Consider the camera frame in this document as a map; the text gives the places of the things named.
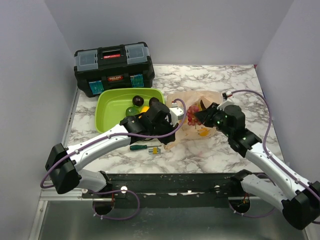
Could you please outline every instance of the white wall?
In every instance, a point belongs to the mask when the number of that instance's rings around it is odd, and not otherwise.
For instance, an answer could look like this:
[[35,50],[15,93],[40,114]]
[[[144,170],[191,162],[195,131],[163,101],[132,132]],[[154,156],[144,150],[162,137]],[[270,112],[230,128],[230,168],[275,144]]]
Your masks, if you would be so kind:
[[293,0],[45,0],[74,53],[145,41],[155,64],[256,64]]
[[319,0],[295,0],[257,68],[283,157],[312,182],[320,180],[319,12]]
[[0,2],[0,233],[28,239],[75,93],[73,55],[42,0]]

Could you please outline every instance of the black joint housing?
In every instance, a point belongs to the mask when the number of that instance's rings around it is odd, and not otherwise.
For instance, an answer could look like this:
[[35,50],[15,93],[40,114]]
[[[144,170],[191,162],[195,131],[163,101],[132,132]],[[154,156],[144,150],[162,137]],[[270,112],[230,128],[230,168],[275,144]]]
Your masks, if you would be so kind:
[[228,99],[228,96],[227,96],[227,94],[226,94],[225,92],[222,93],[222,97],[223,97],[224,100],[227,100],[227,99]]
[[195,116],[204,126],[216,127],[226,135],[230,147],[243,158],[247,150],[251,150],[256,143],[262,142],[257,135],[246,128],[246,116],[237,105],[226,106],[224,110],[212,105],[212,108],[197,112]]
[[[129,133],[148,135],[148,136],[161,136],[172,132],[173,127],[171,122],[171,114],[169,108],[162,102],[155,102],[150,108],[141,114],[135,116],[127,116],[121,122]],[[130,144],[137,141],[146,139],[145,137],[131,137]],[[160,143],[168,144],[176,140],[175,134],[167,137],[158,138]]]
[[248,170],[241,170],[239,172],[237,172],[235,175],[233,175],[232,177],[230,177],[230,189],[232,191],[232,193],[234,195],[238,195],[238,196],[242,196],[244,193],[244,190],[241,186],[241,181],[248,175],[251,175],[252,172],[248,171]]
[[[55,145],[51,149],[45,164],[45,169],[48,171],[56,162],[66,155],[67,151],[61,143]],[[63,160],[49,176],[58,194],[65,194],[73,190],[78,186],[81,179],[70,158]]]
[[102,174],[102,176],[104,177],[105,179],[105,183],[106,183],[106,186],[104,188],[102,188],[99,193],[105,193],[105,192],[110,192],[113,190],[113,184],[110,180],[110,178],[108,177],[108,175],[104,172],[104,171],[99,171],[99,173]]
[[[309,185],[320,196],[320,183]],[[283,216],[296,229],[303,230],[320,216],[320,203],[307,189],[299,192],[291,200],[282,200]]]

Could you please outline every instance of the yellow fruit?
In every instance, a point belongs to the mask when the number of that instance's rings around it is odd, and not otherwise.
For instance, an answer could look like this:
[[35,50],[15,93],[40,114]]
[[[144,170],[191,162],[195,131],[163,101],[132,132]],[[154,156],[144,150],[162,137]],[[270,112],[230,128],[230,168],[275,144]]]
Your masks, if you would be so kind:
[[146,111],[148,111],[148,109],[149,109],[148,106],[144,106],[140,113],[145,113]]

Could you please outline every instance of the yellow object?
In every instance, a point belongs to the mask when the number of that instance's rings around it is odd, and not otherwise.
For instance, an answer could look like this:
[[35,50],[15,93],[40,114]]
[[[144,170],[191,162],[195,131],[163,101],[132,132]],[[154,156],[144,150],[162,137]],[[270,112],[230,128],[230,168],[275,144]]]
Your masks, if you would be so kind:
[[160,154],[161,149],[158,147],[153,147],[153,148],[149,148],[148,152],[149,152],[149,154]]
[[208,128],[206,128],[206,127],[204,127],[204,128],[201,128],[201,129],[199,129],[199,130],[197,130],[199,133],[199,135],[201,136],[201,137],[205,137],[205,136],[207,136],[209,133],[210,133],[210,129],[208,129]]
[[145,113],[146,111],[148,111],[148,109],[149,109],[148,106],[144,106],[140,113]]

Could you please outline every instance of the dark fruit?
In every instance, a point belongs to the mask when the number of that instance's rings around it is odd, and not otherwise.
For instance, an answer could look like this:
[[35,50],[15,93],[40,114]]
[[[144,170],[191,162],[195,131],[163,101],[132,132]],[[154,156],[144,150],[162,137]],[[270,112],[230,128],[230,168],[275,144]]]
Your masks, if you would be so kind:
[[132,103],[135,106],[141,107],[144,104],[144,102],[145,102],[145,100],[142,97],[138,96],[138,95],[134,96],[132,98]]
[[149,107],[151,107],[154,103],[159,102],[159,99],[156,97],[152,97],[149,100]]
[[130,106],[125,110],[125,116],[129,117],[129,116],[135,116],[137,114],[139,114],[139,109],[135,106]]

